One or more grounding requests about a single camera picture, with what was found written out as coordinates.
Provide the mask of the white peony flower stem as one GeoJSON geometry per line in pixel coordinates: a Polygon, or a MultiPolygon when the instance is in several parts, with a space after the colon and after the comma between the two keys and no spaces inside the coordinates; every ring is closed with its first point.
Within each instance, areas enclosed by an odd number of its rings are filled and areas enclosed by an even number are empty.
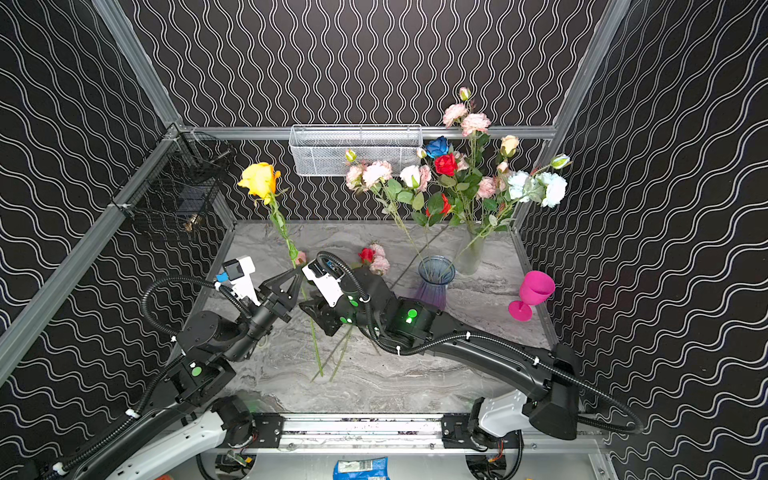
{"type": "Polygon", "coordinates": [[[508,177],[508,189],[503,194],[503,204],[495,214],[483,214],[476,199],[481,178],[471,180],[470,203],[467,207],[466,227],[475,223],[481,226],[480,235],[485,238],[496,232],[510,231],[516,223],[515,217],[521,207],[542,207],[552,209],[564,199],[568,182],[562,171],[572,164],[572,159],[566,154],[553,157],[548,164],[531,172],[514,171],[508,177]]]}

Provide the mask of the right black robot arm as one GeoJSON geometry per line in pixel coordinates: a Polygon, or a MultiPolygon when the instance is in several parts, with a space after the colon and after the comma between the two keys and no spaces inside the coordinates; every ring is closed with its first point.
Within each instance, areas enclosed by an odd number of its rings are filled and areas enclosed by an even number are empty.
{"type": "Polygon", "coordinates": [[[571,352],[562,345],[546,350],[474,328],[445,310],[396,295],[382,278],[330,252],[320,252],[303,273],[320,292],[301,305],[312,319],[354,325],[389,354],[431,353],[510,385],[511,392],[476,402],[474,433],[501,438],[532,427],[573,440],[581,425],[626,435],[644,429],[627,405],[573,373],[571,352]]]}

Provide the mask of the pink peony flower stem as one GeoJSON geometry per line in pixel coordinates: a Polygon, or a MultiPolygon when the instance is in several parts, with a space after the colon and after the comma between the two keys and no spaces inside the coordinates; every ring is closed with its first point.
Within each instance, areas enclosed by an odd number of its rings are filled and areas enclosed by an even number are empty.
{"type": "Polygon", "coordinates": [[[482,156],[481,140],[488,134],[491,121],[484,113],[473,110],[472,92],[468,87],[459,88],[458,98],[458,103],[444,110],[442,124],[446,128],[457,125],[461,129],[462,135],[470,142],[470,163],[476,165],[482,156]]]}

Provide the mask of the orange yellow rose stem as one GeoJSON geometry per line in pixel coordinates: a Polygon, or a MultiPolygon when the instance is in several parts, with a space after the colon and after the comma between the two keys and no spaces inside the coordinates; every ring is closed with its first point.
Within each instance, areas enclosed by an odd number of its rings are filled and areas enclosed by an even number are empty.
{"type": "MultiPolygon", "coordinates": [[[[263,204],[266,208],[268,208],[269,218],[272,221],[273,226],[278,230],[281,237],[285,240],[289,251],[291,266],[292,268],[295,268],[297,266],[294,264],[294,259],[296,258],[299,250],[296,248],[293,240],[290,238],[290,234],[286,226],[285,216],[280,212],[280,206],[277,200],[277,182],[280,175],[280,171],[277,171],[272,164],[266,162],[254,163],[243,170],[241,173],[241,179],[237,185],[248,190],[248,194],[255,198],[254,204],[256,206],[263,204]]],[[[259,305],[248,306],[247,308],[249,309],[249,312],[255,312],[256,307],[259,305]]],[[[314,327],[312,328],[315,355],[318,366],[320,363],[319,350],[317,347],[314,327]]],[[[241,358],[238,360],[248,359],[254,347],[255,343],[249,347],[242,347],[244,351],[242,355],[240,355],[241,358]]]]}

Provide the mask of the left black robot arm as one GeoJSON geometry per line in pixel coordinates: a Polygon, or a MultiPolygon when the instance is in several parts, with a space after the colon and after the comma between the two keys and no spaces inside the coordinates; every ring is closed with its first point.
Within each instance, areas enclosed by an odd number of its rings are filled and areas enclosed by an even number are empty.
{"type": "Polygon", "coordinates": [[[229,286],[189,276],[169,276],[152,283],[142,296],[141,313],[155,329],[172,336],[180,354],[151,379],[123,421],[73,455],[49,466],[33,463],[19,477],[75,479],[90,473],[104,477],[115,472],[164,428],[193,413],[234,378],[231,363],[245,359],[276,320],[289,319],[301,283],[299,267],[272,277],[259,287],[257,303],[240,299],[229,286]],[[149,300],[155,290],[174,282],[220,291],[240,311],[240,316],[232,322],[201,311],[183,330],[173,331],[155,321],[149,313],[149,300]]]}

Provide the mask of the blue rose flower stem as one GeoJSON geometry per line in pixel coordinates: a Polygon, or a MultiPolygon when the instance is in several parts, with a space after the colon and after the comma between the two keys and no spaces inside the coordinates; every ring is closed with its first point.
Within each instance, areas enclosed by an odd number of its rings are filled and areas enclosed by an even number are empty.
{"type": "Polygon", "coordinates": [[[452,146],[445,136],[440,136],[424,146],[426,154],[437,159],[452,152],[452,146]]]}

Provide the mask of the white rose flower stem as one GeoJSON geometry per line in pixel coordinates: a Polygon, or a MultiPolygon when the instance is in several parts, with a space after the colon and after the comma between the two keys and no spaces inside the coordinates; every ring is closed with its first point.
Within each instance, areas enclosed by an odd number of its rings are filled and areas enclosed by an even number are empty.
{"type": "Polygon", "coordinates": [[[410,205],[413,213],[417,217],[425,219],[426,216],[421,213],[421,210],[426,203],[424,191],[427,189],[427,184],[430,179],[431,173],[427,166],[419,167],[413,165],[406,167],[399,175],[399,190],[394,193],[392,197],[392,200],[394,201],[393,218],[396,220],[399,228],[405,233],[409,243],[414,249],[416,249],[416,244],[399,214],[399,204],[410,205]]]}

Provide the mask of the frosted clear glass vase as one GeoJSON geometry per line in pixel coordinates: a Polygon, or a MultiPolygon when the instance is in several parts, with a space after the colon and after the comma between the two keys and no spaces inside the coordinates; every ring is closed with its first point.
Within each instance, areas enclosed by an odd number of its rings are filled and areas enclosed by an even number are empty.
{"type": "Polygon", "coordinates": [[[481,226],[471,223],[466,227],[454,259],[456,270],[463,275],[473,275],[479,268],[485,249],[485,238],[480,235],[481,226]]]}

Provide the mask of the purple blue glass vase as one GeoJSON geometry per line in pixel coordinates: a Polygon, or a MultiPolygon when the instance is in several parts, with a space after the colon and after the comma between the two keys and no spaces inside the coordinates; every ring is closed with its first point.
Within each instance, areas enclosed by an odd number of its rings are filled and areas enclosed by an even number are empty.
{"type": "Polygon", "coordinates": [[[447,289],[456,275],[452,261],[445,256],[423,258],[418,266],[421,283],[414,298],[439,310],[447,307],[447,289]]]}

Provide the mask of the cream rose flower stem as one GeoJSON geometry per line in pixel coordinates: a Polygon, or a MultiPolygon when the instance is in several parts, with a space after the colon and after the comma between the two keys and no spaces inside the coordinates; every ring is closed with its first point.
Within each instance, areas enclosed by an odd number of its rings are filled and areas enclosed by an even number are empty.
{"type": "Polygon", "coordinates": [[[503,158],[510,158],[516,153],[519,144],[520,140],[517,136],[507,135],[501,140],[499,154],[503,158]]]}

